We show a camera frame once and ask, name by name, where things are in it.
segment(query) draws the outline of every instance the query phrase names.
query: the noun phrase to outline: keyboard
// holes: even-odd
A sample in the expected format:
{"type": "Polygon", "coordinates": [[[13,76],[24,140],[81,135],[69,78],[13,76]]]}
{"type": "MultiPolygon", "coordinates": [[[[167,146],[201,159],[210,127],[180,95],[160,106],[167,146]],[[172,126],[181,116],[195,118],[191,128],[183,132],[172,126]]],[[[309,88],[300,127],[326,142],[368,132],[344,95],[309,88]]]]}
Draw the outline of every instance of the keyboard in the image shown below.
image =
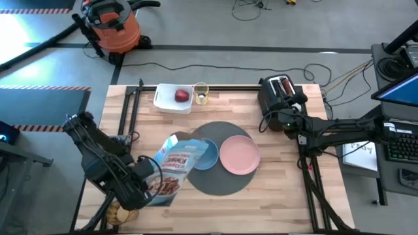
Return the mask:
{"type": "Polygon", "coordinates": [[[385,147],[387,160],[418,164],[418,125],[396,123],[396,136],[385,147]]]}

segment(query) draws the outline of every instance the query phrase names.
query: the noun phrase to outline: concrete floor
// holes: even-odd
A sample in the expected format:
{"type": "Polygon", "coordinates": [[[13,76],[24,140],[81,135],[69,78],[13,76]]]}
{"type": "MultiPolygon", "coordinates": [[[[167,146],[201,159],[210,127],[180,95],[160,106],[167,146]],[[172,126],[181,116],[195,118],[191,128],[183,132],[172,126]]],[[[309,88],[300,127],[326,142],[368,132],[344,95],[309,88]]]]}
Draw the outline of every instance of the concrete floor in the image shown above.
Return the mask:
{"type": "MultiPolygon", "coordinates": [[[[417,18],[418,7],[412,0],[323,0],[320,3],[298,1],[287,6],[271,0],[269,8],[252,22],[239,22],[231,16],[233,0],[161,1],[161,8],[137,12],[142,31],[156,45],[269,46],[298,48],[369,49],[371,44],[389,42],[417,18]]],[[[254,9],[237,12],[251,17],[254,9]]],[[[0,63],[28,50],[27,42],[42,42],[70,25],[71,15],[0,15],[8,20],[0,39],[0,63]]],[[[79,31],[62,41],[80,45],[86,39],[79,31]]],[[[94,55],[92,49],[86,53],[94,55]]],[[[124,65],[156,62],[168,67],[189,64],[239,66],[272,69],[303,68],[320,63],[332,70],[332,77],[368,61],[370,54],[319,54],[302,52],[232,52],[202,50],[150,50],[129,52],[124,65]]],[[[318,83],[325,83],[328,72],[311,68],[318,83]]],[[[102,59],[90,59],[80,48],[50,48],[0,74],[0,85],[91,86],[88,110],[100,121],[107,87],[114,66],[102,59]]],[[[190,68],[168,71],[154,65],[123,67],[117,84],[161,82],[175,84],[254,84],[262,77],[278,72],[190,68]]],[[[300,71],[286,72],[296,84],[307,82],[300,71]]],[[[372,86],[369,94],[334,109],[335,118],[357,118],[378,104],[370,100],[377,89],[373,69],[365,73],[372,86]]],[[[362,78],[348,85],[344,96],[335,103],[348,101],[366,91],[362,78]]],[[[341,88],[330,95],[337,97],[341,88]]],[[[53,158],[50,169],[36,166],[20,197],[15,223],[29,234],[68,232],[81,190],[83,172],[81,155],[66,134],[22,133],[18,145],[53,158]]],[[[374,179],[344,174],[344,182],[356,227],[366,232],[416,234],[418,198],[388,193],[389,206],[371,205],[377,198],[374,179]]],[[[22,229],[11,227],[19,234],[22,229]]]]}

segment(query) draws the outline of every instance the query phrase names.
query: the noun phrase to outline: snack bag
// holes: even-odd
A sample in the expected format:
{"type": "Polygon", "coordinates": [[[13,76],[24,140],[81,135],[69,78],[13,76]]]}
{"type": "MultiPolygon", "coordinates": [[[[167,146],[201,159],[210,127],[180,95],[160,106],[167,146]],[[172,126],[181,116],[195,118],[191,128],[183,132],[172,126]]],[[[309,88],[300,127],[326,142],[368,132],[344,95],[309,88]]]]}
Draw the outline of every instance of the snack bag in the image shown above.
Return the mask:
{"type": "Polygon", "coordinates": [[[163,181],[160,192],[148,206],[170,206],[190,170],[207,148],[208,144],[201,140],[178,140],[176,134],[170,136],[154,157],[163,171],[163,179],[156,166],[154,174],[146,179],[151,195],[158,192],[163,181]]]}

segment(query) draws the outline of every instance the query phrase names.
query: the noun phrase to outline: white paper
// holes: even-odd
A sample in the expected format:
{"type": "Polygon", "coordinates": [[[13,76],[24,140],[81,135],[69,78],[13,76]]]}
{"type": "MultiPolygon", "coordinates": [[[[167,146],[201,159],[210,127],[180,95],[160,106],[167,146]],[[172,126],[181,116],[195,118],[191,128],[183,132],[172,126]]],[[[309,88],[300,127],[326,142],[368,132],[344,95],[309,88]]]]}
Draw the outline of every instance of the white paper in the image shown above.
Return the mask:
{"type": "MultiPolygon", "coordinates": [[[[357,142],[351,144],[344,144],[342,147],[342,153],[345,155],[358,147],[362,146],[365,142],[357,142]]],[[[373,142],[368,143],[361,149],[355,151],[354,153],[350,153],[349,155],[345,156],[342,161],[344,164],[357,166],[373,171],[378,171],[378,162],[376,160],[376,147],[373,142]]]]}

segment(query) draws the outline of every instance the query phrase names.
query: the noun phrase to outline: small glass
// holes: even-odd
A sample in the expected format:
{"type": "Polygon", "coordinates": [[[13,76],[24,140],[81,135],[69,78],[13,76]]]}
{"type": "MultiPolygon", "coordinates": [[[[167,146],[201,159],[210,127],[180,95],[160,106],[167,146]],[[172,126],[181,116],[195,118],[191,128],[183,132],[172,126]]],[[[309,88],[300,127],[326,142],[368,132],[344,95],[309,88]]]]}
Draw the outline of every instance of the small glass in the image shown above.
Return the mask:
{"type": "Polygon", "coordinates": [[[209,86],[204,82],[198,82],[193,87],[193,94],[195,96],[195,102],[200,105],[204,105],[209,101],[209,86]]]}

